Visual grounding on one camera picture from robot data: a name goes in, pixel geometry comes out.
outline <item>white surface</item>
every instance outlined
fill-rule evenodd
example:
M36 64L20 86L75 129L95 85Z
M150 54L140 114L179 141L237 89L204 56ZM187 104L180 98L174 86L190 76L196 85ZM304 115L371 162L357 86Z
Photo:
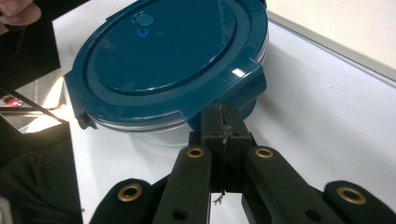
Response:
M396 1L266 1L272 19L396 80Z
M121 8L115 3L90 1L54 22L65 72L95 26ZM247 118L258 143L280 151L318 189L345 179L396 210L396 90L273 24L264 70L268 90ZM85 222L121 180L167 175L180 149L102 127L83 131L75 121L71 131ZM235 198L212 204L212 223L247 223L239 203L227 205Z

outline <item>person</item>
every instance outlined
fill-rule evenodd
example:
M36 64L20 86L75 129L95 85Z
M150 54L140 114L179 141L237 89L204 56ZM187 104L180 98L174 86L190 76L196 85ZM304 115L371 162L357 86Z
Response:
M32 0L0 0L0 35L8 32L7 25L25 26L40 17L41 10Z
M32 0L0 0L0 13L0 37L41 17ZM0 116L0 223L82 223L72 149L68 123L21 134Z

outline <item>food container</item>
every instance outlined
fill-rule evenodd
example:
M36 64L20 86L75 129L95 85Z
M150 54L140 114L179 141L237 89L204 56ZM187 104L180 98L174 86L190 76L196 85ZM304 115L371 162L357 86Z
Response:
M266 88L267 23L259 0L131 4L91 35L65 76L81 128L199 130L214 103L247 117Z

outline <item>dark sleeve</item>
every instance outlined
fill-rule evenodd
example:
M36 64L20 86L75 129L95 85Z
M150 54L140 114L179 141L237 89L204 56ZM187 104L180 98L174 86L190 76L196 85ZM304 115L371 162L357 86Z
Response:
M10 201L14 218L22 223L82 223L70 138L32 151L28 147L0 170L0 196Z
M59 68L52 21L87 1L35 0L42 11L40 20L0 35L0 86L16 90Z

